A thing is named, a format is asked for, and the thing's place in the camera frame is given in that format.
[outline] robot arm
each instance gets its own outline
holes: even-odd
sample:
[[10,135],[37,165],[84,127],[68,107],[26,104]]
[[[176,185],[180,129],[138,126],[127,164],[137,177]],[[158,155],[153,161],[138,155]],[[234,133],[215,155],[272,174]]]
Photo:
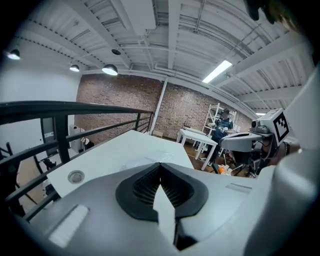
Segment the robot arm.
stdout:
[[259,174],[277,154],[279,146],[288,134],[288,123],[283,109],[279,108],[253,120],[249,132],[231,134],[222,138],[220,145],[233,152],[237,163],[251,165]]

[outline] orange object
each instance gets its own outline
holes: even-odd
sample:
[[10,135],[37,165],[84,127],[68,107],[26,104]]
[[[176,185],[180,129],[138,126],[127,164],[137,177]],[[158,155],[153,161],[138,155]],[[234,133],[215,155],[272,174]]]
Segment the orange object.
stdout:
[[222,174],[223,172],[225,172],[225,168],[223,168],[222,166],[219,166],[218,171],[220,174]]

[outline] dark jersey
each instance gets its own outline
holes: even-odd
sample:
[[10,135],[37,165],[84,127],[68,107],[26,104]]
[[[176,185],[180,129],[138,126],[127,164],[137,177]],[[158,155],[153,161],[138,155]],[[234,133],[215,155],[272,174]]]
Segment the dark jersey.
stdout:
[[228,130],[232,130],[234,128],[234,124],[229,118],[226,120],[219,119],[218,121],[215,121],[215,124],[216,124],[216,129],[213,136],[219,139],[228,135],[226,132],[221,132],[219,128],[227,127]]

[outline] cap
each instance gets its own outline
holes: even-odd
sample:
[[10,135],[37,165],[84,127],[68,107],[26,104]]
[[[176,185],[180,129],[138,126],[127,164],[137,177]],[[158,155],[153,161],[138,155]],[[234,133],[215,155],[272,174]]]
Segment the cap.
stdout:
[[229,110],[229,109],[227,109],[227,108],[225,108],[224,110],[222,110],[221,115],[222,115],[223,113],[227,113],[227,114],[229,115],[230,110]]

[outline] fluorescent light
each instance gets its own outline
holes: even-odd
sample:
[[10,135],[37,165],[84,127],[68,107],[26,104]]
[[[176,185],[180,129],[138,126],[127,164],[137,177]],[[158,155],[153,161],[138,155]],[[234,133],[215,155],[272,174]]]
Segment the fluorescent light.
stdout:
[[221,74],[223,71],[225,71],[227,68],[232,66],[232,63],[224,60],[219,66],[217,66],[214,71],[212,71],[205,79],[203,79],[202,82],[209,83],[212,79],[217,77],[219,74]]

